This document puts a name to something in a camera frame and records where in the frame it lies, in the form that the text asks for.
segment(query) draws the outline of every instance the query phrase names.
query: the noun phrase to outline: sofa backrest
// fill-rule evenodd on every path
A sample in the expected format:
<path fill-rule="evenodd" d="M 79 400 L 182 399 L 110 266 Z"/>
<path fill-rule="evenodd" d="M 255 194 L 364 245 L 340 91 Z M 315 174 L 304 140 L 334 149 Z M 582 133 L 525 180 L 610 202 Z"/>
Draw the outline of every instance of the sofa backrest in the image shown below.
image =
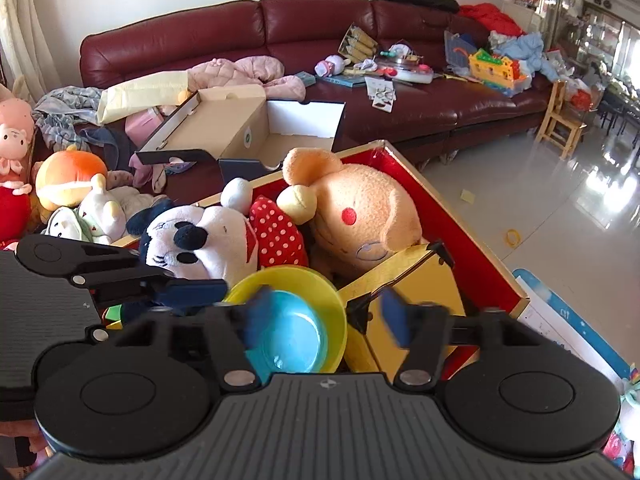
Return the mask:
<path fill-rule="evenodd" d="M 488 38 L 469 18 L 380 0 L 239 0 L 87 36 L 80 46 L 80 73 L 84 85 L 108 88 L 215 57 L 260 55 L 279 59 L 287 74 L 313 72 L 318 61 L 337 53 L 351 23 L 385 47 L 405 40 L 436 69 L 446 65 L 444 30 L 469 33 L 478 45 Z"/>

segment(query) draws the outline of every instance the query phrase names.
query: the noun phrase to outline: red blanket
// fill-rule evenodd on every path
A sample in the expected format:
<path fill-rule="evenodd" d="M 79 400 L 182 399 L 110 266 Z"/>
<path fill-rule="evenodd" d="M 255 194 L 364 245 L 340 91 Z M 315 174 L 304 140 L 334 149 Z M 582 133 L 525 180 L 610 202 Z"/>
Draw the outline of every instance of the red blanket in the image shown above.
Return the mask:
<path fill-rule="evenodd" d="M 460 14 L 482 23 L 488 30 L 507 36 L 522 36 L 525 32 L 494 4 L 460 6 Z"/>

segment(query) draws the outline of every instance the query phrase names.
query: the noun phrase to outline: yellow bowl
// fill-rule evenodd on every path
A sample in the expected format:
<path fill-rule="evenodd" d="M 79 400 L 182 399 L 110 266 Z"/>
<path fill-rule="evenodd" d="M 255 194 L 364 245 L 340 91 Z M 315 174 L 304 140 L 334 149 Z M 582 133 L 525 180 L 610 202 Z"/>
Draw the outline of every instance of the yellow bowl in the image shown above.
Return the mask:
<path fill-rule="evenodd" d="M 245 303 L 262 286 L 286 290 L 306 301 L 324 323 L 326 358 L 321 372 L 335 372 L 347 344 L 347 316 L 338 291 L 322 274 L 307 267 L 274 266 L 259 270 L 231 289 L 225 301 Z"/>

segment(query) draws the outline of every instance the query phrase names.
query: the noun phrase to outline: red polka dot dress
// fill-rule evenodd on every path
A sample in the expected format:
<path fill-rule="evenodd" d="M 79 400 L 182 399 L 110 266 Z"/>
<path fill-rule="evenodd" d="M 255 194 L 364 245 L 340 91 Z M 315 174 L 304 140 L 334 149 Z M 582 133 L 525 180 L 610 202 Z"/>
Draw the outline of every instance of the red polka dot dress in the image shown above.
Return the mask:
<path fill-rule="evenodd" d="M 251 206 L 249 222 L 258 238 L 258 267 L 308 267 L 302 234 L 273 200 L 259 196 Z"/>

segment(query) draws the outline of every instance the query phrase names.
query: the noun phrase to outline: red cheek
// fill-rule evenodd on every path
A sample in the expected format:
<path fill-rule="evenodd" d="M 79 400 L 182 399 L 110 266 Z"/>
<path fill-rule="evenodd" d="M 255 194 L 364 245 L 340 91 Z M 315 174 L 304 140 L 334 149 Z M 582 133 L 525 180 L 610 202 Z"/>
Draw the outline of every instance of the red cheek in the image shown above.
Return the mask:
<path fill-rule="evenodd" d="M 356 223 L 356 212 L 350 207 L 346 207 L 342 210 L 342 221 L 347 225 L 353 225 Z"/>

